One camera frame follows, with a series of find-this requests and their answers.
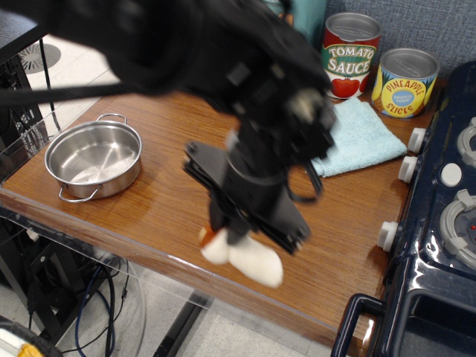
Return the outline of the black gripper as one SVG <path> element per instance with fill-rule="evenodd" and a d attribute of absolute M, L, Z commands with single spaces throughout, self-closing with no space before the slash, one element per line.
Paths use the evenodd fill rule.
<path fill-rule="evenodd" d="M 261 231 L 290 254 L 301 249 L 310 228 L 289 195 L 286 171 L 271 168 L 276 159 L 262 144 L 231 131 L 223 149 L 191 141 L 185 152 L 184 170 L 209 192 L 213 232 L 226 228 L 227 243 L 236 245 Z"/>

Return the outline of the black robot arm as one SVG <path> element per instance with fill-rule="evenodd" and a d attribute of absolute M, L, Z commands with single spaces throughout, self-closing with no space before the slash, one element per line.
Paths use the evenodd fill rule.
<path fill-rule="evenodd" d="M 107 86 L 4 90 L 15 107 L 114 94 L 182 91 L 240 122 L 222 150 L 187 145 L 185 171 L 210 192 L 210 224 L 231 243 L 261 231 L 289 253 L 310 229 L 288 171 L 323 158 L 335 123 L 319 53 L 261 1 L 3 1 L 46 32 L 101 52 Z"/>

